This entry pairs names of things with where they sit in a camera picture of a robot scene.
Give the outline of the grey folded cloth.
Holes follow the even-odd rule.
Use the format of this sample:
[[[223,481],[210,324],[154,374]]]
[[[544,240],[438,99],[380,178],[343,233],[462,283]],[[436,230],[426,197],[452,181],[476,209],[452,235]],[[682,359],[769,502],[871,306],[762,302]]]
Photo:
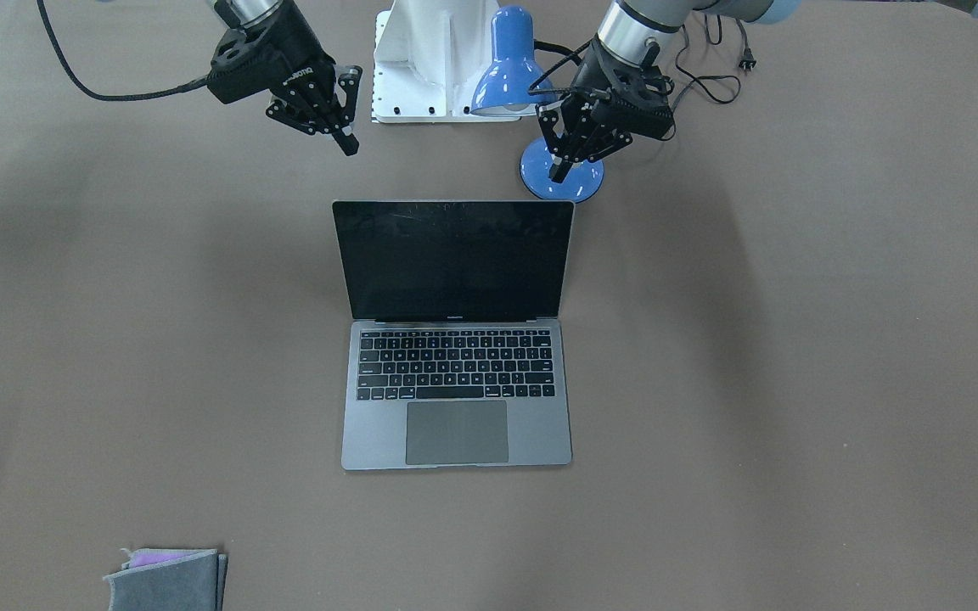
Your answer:
[[[106,575],[109,610],[221,610],[228,556],[217,549],[125,550]]]

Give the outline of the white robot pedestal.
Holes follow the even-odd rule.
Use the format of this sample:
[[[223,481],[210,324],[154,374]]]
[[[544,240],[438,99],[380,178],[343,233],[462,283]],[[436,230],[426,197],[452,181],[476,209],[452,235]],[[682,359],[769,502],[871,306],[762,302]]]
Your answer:
[[[370,116],[380,124],[497,123],[473,111],[497,1],[395,1],[375,17]]]

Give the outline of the blue desk lamp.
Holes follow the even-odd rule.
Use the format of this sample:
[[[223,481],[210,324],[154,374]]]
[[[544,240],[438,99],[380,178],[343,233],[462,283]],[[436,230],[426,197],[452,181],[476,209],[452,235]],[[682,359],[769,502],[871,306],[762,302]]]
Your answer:
[[[537,104],[551,104],[555,94],[552,84],[543,81],[535,92],[528,92],[544,72],[535,60],[535,37],[531,15],[520,5],[505,5],[492,17],[492,62],[477,82],[470,102],[473,115],[519,119],[536,114]],[[528,144],[520,156],[521,181],[540,199],[585,201],[602,185],[604,167],[601,161],[583,162],[570,170],[563,182],[550,178],[552,160],[541,137]]]

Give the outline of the grey laptop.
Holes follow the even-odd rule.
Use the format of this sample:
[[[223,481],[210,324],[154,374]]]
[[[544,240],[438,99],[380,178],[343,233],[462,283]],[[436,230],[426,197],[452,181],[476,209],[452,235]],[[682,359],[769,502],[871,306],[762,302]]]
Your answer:
[[[573,460],[568,200],[337,200],[352,324],[346,471]]]

